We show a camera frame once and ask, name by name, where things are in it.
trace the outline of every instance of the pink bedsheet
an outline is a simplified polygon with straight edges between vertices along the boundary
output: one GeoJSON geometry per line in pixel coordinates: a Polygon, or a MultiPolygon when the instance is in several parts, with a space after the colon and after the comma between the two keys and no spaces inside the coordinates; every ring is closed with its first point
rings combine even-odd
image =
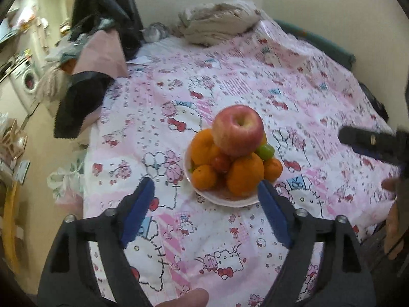
{"type": "MultiPolygon", "coordinates": [[[[314,216],[348,216],[359,239],[383,220],[391,195],[380,182],[397,170],[358,156],[337,139],[342,125],[389,131],[349,71],[273,22],[208,49],[176,50],[128,65],[130,79],[107,91],[85,166],[85,217],[116,207],[140,179],[155,181],[140,236],[125,250],[153,304],[197,287],[208,306],[259,306],[287,250],[259,205],[233,209],[195,194],[182,158],[222,108],[243,103],[262,117],[285,164],[275,183],[295,207],[314,216]]],[[[102,294],[112,293],[91,245],[102,294]]],[[[313,287],[318,245],[300,298],[313,287]]]]}

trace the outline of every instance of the bed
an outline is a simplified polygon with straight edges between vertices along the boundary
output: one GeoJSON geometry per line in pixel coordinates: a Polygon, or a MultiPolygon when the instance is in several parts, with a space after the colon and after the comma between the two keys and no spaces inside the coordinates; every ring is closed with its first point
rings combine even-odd
{"type": "MultiPolygon", "coordinates": [[[[125,249],[152,304],[197,287],[208,306],[259,306],[287,250],[261,207],[216,206],[193,192],[183,155],[195,133],[224,107],[243,103],[262,117],[268,142],[284,164],[274,183],[295,207],[316,217],[346,215],[358,239],[387,216],[392,195],[380,182],[397,169],[340,144],[342,125],[391,131],[353,74],[273,21],[218,46],[180,38],[142,47],[131,78],[107,91],[85,161],[84,216],[92,217],[155,181],[155,199],[138,237],[125,249]]],[[[316,245],[299,299],[316,279],[316,245]]],[[[101,294],[113,299],[96,244],[93,267],[101,294]]]]}

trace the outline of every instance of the white plate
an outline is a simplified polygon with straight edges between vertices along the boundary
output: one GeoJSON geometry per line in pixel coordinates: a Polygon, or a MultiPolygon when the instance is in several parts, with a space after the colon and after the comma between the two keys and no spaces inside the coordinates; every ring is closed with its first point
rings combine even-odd
{"type": "MultiPolygon", "coordinates": [[[[185,171],[185,175],[187,180],[191,183],[192,173],[190,173],[190,169],[192,168],[192,160],[190,158],[190,146],[187,148],[185,152],[185,157],[183,158],[183,169],[185,171]]],[[[217,204],[217,205],[224,205],[226,207],[233,207],[233,208],[241,208],[247,207],[248,205],[256,204],[259,202],[257,192],[254,192],[250,197],[238,198],[233,196],[232,193],[227,189],[224,188],[222,190],[197,190],[193,185],[193,189],[196,193],[200,196],[203,196],[205,199],[209,200],[210,202],[217,204]]]]}

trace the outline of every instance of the hello kitty pattern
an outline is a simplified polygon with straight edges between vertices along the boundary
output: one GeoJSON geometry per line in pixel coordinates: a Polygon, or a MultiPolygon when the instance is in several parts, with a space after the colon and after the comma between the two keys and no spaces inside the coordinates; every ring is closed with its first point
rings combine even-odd
{"type": "MultiPolygon", "coordinates": [[[[347,124],[390,129],[353,75],[310,44],[262,21],[218,46],[170,48],[149,59],[129,65],[131,77],[106,92],[85,160],[84,215],[116,207],[145,176],[155,182],[147,217],[125,250],[153,305],[203,287],[210,307],[259,306],[285,261],[259,204],[215,206],[185,178],[190,141],[227,106],[259,113],[284,165],[274,185],[295,207],[320,218],[345,214],[359,239],[386,216],[391,195],[380,181],[397,170],[353,153],[337,134],[347,124]]],[[[101,294],[113,300],[98,250],[91,251],[101,294]]],[[[320,252],[300,299],[314,287],[320,252]]]]}

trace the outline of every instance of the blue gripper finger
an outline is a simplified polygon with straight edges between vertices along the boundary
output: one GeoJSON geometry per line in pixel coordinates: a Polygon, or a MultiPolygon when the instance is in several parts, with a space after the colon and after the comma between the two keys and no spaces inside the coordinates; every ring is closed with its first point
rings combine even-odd
{"type": "Polygon", "coordinates": [[[124,248],[126,248],[128,243],[135,240],[154,196],[155,183],[150,178],[143,178],[134,193],[126,196],[135,198],[136,201],[123,221],[121,243],[124,248]]]}
{"type": "Polygon", "coordinates": [[[280,196],[267,180],[261,181],[257,189],[261,207],[267,216],[277,241],[282,243],[287,249],[290,249],[294,242],[290,232],[293,225],[294,216],[292,213],[294,207],[288,199],[280,196]]]}

